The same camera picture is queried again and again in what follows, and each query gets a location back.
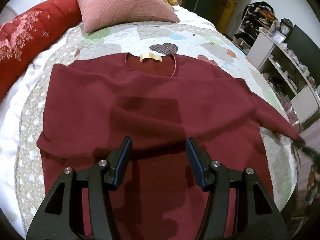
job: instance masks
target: clock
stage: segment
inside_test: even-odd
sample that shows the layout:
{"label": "clock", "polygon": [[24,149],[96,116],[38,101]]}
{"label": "clock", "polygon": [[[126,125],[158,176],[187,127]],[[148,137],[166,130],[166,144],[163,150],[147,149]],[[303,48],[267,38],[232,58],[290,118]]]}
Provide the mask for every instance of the clock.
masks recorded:
{"label": "clock", "polygon": [[293,29],[293,24],[292,22],[287,19],[287,18],[284,18],[284,19],[281,19],[281,22],[280,22],[280,28],[279,28],[279,32],[281,32],[284,36],[288,36],[289,33],[292,31]]}

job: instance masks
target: maroon sweater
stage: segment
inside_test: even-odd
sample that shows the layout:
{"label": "maroon sweater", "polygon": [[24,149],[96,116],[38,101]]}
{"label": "maroon sweater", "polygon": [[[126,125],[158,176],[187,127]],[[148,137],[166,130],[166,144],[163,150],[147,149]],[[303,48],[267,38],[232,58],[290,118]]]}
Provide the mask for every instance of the maroon sweater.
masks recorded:
{"label": "maroon sweater", "polygon": [[[37,142],[45,191],[65,167],[90,167],[130,136],[132,161],[122,186],[110,193],[123,240],[195,239],[208,193],[195,185],[187,137],[230,169],[253,168],[271,194],[259,126],[300,139],[243,79],[191,57],[163,59],[109,55],[56,64],[50,78]],[[232,213],[230,205],[226,236]]]}

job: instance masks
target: pink pillow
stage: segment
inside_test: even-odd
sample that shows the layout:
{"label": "pink pillow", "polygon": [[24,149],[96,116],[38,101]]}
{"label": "pink pillow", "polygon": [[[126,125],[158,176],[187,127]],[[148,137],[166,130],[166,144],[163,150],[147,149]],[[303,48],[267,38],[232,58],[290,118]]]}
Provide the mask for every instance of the pink pillow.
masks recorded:
{"label": "pink pillow", "polygon": [[180,22],[162,0],[77,0],[87,32],[118,23],[139,21]]}

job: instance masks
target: clothing label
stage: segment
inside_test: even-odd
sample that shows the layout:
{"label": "clothing label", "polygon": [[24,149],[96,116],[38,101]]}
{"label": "clothing label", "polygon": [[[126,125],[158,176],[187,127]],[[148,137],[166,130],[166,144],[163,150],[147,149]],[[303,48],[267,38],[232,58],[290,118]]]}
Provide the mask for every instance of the clothing label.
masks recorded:
{"label": "clothing label", "polygon": [[141,54],[140,62],[142,62],[145,58],[152,58],[154,60],[158,60],[158,61],[162,62],[161,56],[152,54],[151,52],[146,52],[146,53]]}

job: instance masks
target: white sheet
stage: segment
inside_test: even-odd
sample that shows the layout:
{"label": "white sheet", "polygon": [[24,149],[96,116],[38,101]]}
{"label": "white sheet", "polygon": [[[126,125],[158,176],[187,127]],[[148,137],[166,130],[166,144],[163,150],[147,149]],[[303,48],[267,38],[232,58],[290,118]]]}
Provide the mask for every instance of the white sheet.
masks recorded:
{"label": "white sheet", "polygon": [[14,163],[19,143],[21,111],[30,91],[42,76],[45,63],[65,44],[66,36],[67,33],[63,34],[48,50],[33,59],[26,72],[14,83],[0,103],[0,207],[13,227],[24,238],[26,235],[14,189]]}
{"label": "white sheet", "polygon": [[216,30],[216,27],[213,23],[209,22],[206,19],[201,18],[193,12],[188,11],[187,9],[180,7],[179,5],[173,6],[175,14],[180,20],[180,24],[192,25],[198,28]]}

